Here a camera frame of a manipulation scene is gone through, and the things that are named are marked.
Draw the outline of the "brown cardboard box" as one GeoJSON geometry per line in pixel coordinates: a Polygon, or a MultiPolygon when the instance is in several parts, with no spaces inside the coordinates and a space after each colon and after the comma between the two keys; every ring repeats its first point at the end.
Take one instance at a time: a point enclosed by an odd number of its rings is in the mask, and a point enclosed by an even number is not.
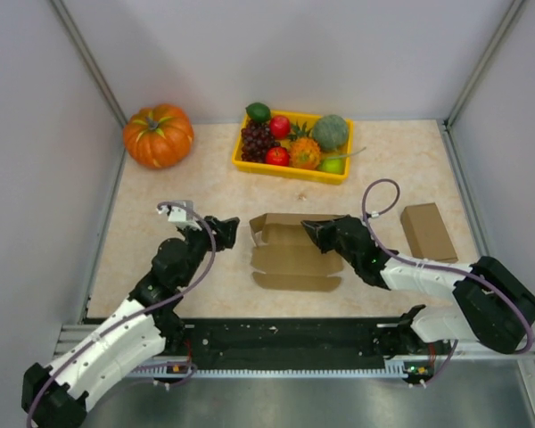
{"type": "Polygon", "coordinates": [[[400,214],[400,222],[415,258],[457,262],[457,252],[436,203],[408,205],[400,214]]]}

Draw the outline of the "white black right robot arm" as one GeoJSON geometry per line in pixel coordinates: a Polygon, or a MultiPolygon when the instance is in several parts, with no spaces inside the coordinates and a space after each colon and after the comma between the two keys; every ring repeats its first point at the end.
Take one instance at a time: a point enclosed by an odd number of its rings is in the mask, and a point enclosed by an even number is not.
{"type": "Polygon", "coordinates": [[[460,264],[400,255],[382,248],[363,221],[352,216],[301,224],[321,252],[339,254],[364,283],[449,302],[415,310],[399,329],[399,344],[408,352],[417,353],[430,342],[458,340],[514,354],[535,322],[535,296],[493,257],[460,264]]]}

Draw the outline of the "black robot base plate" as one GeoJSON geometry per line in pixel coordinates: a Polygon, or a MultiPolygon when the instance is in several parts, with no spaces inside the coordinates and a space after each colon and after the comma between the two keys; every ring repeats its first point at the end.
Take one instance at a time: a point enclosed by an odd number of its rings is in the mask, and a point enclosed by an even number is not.
{"type": "Polygon", "coordinates": [[[198,368],[378,368],[398,356],[429,354],[402,317],[186,318],[163,357],[198,368]]]}

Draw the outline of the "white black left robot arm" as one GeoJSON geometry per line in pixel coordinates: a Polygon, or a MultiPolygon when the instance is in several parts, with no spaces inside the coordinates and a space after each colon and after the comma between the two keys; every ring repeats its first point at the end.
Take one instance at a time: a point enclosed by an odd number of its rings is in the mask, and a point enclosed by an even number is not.
{"type": "Polygon", "coordinates": [[[23,376],[21,407],[28,427],[79,427],[98,401],[134,369],[184,345],[174,307],[210,272],[218,252],[235,245],[239,218],[207,216],[176,224],[118,308],[92,333],[45,366],[23,376]]]}

